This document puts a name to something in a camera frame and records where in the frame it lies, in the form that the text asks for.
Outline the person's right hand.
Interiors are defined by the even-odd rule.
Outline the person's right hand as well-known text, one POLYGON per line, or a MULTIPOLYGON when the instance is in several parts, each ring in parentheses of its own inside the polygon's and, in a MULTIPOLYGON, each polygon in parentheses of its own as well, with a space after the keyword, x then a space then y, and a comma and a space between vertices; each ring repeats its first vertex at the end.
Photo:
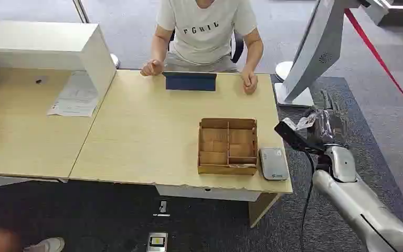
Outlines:
POLYGON ((148 61, 140 71, 142 76, 157 76, 164 70, 164 63, 160 60, 153 59, 148 61))

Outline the person's left hand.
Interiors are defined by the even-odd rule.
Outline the person's left hand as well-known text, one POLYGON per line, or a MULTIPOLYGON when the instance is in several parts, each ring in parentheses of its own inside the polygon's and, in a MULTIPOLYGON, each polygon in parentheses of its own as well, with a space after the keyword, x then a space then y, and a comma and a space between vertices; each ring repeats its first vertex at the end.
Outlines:
POLYGON ((243 80, 243 89, 247 95, 253 94, 258 86, 258 76, 255 75, 251 68, 245 67, 241 71, 241 78, 243 80))

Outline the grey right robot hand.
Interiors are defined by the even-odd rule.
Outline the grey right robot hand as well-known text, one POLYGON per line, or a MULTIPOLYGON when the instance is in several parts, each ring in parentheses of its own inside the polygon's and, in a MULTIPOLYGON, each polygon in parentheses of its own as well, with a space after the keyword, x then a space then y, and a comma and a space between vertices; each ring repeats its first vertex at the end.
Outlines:
POLYGON ((347 147, 346 111, 332 99, 325 90, 320 90, 321 105, 314 105, 304 112, 305 117, 313 116, 313 125, 307 128, 307 139, 317 145, 337 144, 347 147))

